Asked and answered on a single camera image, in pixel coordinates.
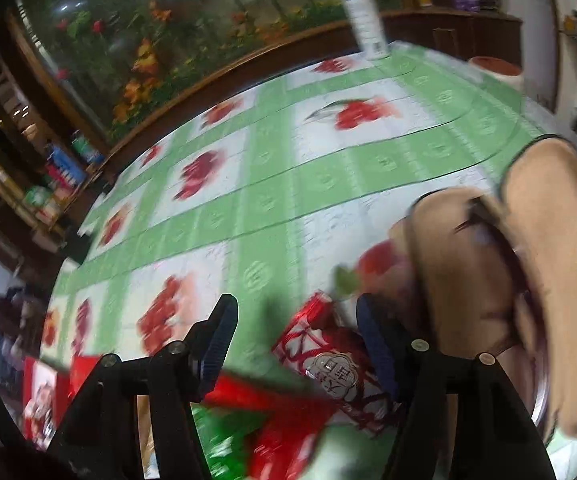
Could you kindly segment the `red gift box white inside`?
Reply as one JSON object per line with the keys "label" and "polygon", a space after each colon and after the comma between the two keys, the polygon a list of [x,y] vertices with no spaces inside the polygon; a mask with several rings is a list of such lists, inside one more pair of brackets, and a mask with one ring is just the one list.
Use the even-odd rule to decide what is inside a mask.
{"label": "red gift box white inside", "polygon": [[45,451],[75,395],[94,369],[100,356],[75,356],[69,372],[27,356],[23,380],[24,437]]}

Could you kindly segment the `green snack packet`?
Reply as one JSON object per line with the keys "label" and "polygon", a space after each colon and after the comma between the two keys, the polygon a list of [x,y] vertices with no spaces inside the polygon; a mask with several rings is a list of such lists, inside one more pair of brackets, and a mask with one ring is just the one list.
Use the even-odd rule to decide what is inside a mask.
{"label": "green snack packet", "polygon": [[192,415],[212,479],[247,479],[248,462],[264,413],[192,404]]}

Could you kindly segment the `red snack packet right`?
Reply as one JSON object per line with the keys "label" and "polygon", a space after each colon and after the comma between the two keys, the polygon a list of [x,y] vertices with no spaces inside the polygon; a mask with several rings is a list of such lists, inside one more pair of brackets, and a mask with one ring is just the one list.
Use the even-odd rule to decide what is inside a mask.
{"label": "red snack packet right", "polygon": [[226,373],[219,376],[204,403],[264,418],[250,440],[246,465],[250,479],[299,478],[320,433],[338,412],[333,400],[275,391]]}

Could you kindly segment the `red white character packet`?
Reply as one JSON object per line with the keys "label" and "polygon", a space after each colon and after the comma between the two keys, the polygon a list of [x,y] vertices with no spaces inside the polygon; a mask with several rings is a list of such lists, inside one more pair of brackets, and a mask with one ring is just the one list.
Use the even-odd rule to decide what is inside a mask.
{"label": "red white character packet", "polygon": [[322,290],[290,319],[272,353],[312,379],[358,429],[377,436],[393,423],[397,405],[381,388],[363,339],[338,323],[335,301]]}

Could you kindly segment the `blue box on shelf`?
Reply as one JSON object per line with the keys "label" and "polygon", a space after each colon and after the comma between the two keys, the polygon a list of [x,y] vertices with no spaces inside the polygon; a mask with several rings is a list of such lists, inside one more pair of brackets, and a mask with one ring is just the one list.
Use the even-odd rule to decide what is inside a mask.
{"label": "blue box on shelf", "polygon": [[50,159],[53,160],[58,169],[64,170],[75,180],[76,185],[80,185],[87,180],[87,174],[79,165],[67,155],[58,145],[49,143],[48,150]]}

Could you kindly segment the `green bag on shelf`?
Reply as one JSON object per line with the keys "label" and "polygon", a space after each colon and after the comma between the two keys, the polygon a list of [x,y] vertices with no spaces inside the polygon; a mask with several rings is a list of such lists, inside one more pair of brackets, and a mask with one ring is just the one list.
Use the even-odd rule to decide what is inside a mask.
{"label": "green bag on shelf", "polygon": [[88,165],[101,165],[104,162],[104,156],[88,141],[80,130],[72,133],[72,147]]}

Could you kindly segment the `flower painting glass panel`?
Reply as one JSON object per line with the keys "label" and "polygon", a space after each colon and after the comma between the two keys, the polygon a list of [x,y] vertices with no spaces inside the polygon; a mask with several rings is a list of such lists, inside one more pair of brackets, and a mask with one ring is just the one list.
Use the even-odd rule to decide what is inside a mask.
{"label": "flower painting glass panel", "polygon": [[220,68],[345,15],[340,0],[16,0],[16,9],[108,143]]}

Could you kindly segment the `white spray bottle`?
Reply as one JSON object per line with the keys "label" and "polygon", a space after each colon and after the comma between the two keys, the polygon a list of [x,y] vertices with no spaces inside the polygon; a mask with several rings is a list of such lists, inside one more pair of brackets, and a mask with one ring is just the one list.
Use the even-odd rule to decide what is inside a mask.
{"label": "white spray bottle", "polygon": [[389,55],[385,29],[374,0],[341,0],[360,50],[368,60]]}

